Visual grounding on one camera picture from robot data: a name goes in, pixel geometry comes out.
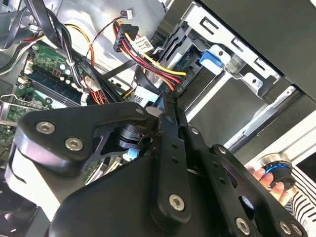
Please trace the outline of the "person's hand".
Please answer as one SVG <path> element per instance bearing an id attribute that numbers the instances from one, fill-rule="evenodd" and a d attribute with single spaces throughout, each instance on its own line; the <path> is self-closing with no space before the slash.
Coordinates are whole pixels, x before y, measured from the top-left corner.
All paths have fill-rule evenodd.
<path id="1" fill-rule="evenodd" d="M 284 184 L 282 182 L 278 182 L 273 188 L 271 188 L 274 176 L 272 173 L 266 173 L 265 169 L 262 168 L 253 172 L 252 175 L 276 200 L 282 203 L 281 197 L 284 193 Z"/>

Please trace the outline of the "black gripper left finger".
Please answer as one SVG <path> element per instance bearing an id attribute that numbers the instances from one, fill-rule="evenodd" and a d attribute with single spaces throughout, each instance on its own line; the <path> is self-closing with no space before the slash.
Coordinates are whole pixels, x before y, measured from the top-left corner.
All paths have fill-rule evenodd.
<path id="1" fill-rule="evenodd" d="M 161 95 L 153 114 L 134 102 L 27 113 L 14 137 L 15 192 L 52 223 L 71 194 L 138 158 L 186 161 L 176 107 Z"/>

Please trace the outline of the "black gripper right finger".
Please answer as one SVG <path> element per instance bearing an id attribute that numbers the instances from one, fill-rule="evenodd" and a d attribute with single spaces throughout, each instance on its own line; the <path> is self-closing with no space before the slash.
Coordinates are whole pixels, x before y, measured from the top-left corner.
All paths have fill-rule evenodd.
<path id="1" fill-rule="evenodd" d="M 193 215 L 182 237 L 305 237 L 304 227 L 222 145 L 207 146 L 176 107 Z"/>

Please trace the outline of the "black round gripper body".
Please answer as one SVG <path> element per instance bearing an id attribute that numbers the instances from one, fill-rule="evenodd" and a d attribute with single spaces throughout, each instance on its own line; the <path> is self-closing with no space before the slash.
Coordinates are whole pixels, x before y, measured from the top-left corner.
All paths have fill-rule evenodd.
<path id="1" fill-rule="evenodd" d="M 71 194 L 51 237 L 235 237 L 236 216 L 176 155 L 138 158 Z"/>

